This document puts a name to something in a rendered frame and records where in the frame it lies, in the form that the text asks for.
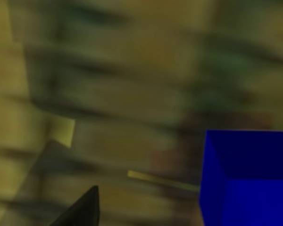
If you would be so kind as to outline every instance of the blue bin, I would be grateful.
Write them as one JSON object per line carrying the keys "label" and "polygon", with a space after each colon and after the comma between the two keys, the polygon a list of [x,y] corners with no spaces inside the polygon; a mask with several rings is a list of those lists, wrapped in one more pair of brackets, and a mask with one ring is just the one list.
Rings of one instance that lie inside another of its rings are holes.
{"label": "blue bin", "polygon": [[205,226],[283,226],[283,131],[208,130]]}

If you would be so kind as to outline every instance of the blue open container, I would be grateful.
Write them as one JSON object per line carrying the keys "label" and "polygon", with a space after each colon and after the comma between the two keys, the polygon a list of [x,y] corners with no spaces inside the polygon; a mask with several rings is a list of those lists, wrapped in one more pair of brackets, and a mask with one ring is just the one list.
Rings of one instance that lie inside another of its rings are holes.
{"label": "blue open container", "polygon": [[208,130],[200,208],[205,226],[283,226],[283,132]]}

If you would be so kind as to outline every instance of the blurred background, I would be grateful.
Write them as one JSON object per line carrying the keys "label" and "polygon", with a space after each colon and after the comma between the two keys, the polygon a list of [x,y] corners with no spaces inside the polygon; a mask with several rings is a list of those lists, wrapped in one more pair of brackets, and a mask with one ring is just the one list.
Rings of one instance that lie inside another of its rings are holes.
{"label": "blurred background", "polygon": [[159,178],[198,187],[213,128],[283,130],[283,0],[0,0],[0,226],[92,185],[100,226],[202,226]]}

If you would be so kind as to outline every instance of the black object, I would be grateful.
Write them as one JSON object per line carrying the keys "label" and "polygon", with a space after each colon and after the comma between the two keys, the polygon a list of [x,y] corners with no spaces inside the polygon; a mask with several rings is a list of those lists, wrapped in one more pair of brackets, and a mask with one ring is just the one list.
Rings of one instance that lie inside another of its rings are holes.
{"label": "black object", "polygon": [[94,186],[50,226],[98,226],[99,220],[99,188]]}

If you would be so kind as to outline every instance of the yellow strip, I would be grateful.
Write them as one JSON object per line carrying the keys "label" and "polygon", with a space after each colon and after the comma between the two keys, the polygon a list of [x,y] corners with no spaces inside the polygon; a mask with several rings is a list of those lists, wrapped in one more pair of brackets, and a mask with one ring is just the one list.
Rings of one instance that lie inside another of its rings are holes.
{"label": "yellow strip", "polygon": [[154,182],[154,183],[158,183],[158,184],[162,184],[162,185],[166,185],[166,186],[180,188],[180,189],[183,189],[183,190],[189,190],[189,191],[192,191],[192,192],[198,192],[200,190],[200,187],[196,186],[196,185],[189,185],[189,184],[185,184],[185,183],[181,183],[181,182],[177,182],[177,181],[163,179],[163,178],[160,178],[160,177],[152,176],[150,174],[139,173],[139,172],[136,172],[136,171],[133,171],[133,170],[129,170],[127,175],[130,178],[150,181],[150,182]]}

